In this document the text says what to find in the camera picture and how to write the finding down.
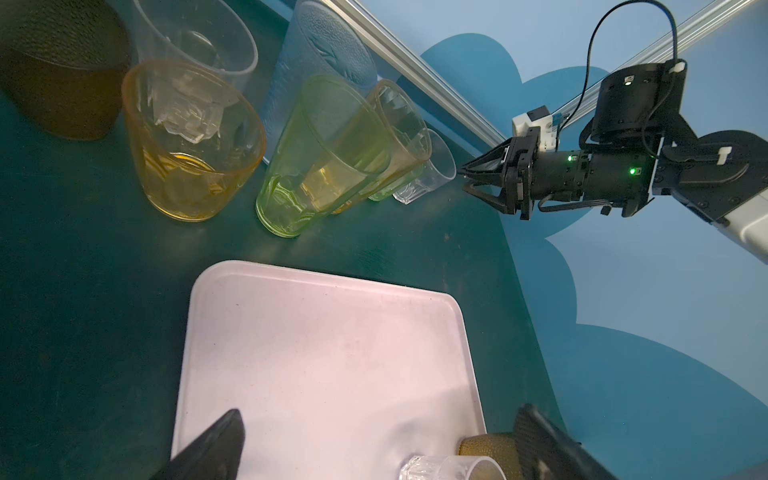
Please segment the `dark amber textured glass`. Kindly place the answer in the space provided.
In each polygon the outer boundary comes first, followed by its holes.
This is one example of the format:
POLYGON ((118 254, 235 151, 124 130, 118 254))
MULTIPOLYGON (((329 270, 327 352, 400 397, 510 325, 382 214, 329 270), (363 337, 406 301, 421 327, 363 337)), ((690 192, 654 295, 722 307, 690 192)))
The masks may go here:
POLYGON ((105 1, 1 3, 1 88, 53 135, 106 136, 131 59, 129 31, 105 1))
POLYGON ((508 480, 524 479, 512 433, 488 433, 464 438, 458 444, 457 454, 490 457, 508 480))

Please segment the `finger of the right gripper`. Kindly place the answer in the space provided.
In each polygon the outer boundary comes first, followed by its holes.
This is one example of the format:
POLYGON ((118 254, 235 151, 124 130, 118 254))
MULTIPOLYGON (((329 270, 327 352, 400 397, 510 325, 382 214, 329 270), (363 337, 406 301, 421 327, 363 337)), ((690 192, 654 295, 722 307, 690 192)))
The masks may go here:
POLYGON ((461 166, 458 169, 458 174, 474 182, 502 183, 509 146, 509 143, 497 145, 485 154, 461 166))
POLYGON ((463 186, 463 191, 481 200, 502 214, 509 213, 507 192, 505 188, 486 185, 480 182, 467 182, 463 186))

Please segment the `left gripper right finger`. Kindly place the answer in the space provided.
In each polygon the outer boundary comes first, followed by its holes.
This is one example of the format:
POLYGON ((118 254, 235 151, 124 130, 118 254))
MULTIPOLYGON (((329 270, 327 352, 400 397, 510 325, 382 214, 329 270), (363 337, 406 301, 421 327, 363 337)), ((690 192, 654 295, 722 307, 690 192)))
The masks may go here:
POLYGON ((518 409, 514 441, 524 479, 617 479, 532 404, 518 409))

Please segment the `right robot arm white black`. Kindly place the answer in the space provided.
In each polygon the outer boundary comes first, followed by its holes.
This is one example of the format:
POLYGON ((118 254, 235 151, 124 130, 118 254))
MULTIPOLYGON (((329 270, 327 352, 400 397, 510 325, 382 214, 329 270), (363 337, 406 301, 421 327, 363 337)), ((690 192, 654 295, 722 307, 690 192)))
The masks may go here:
POLYGON ((683 60, 630 66, 600 85, 579 147, 554 151, 530 126, 459 168, 464 190, 503 214, 618 209, 671 196, 760 260, 767 258, 767 142, 741 130, 697 136, 680 113, 683 60))

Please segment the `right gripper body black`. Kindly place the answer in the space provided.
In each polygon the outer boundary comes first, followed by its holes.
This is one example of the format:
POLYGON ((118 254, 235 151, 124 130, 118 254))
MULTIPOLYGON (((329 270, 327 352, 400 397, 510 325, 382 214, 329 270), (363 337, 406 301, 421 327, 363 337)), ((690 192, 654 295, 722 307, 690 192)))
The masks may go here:
POLYGON ((537 128, 511 138, 504 149, 502 211, 531 218, 534 210, 555 213, 597 208, 627 218, 649 202, 654 160, 634 148, 591 146, 541 152, 537 128))

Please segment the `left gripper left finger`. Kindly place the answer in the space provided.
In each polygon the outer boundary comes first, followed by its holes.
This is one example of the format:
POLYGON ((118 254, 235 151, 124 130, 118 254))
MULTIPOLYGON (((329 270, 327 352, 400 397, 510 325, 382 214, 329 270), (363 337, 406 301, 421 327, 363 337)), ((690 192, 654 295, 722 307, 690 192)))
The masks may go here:
POLYGON ((241 412, 230 409, 160 468, 151 480, 236 479, 245 439, 241 412))

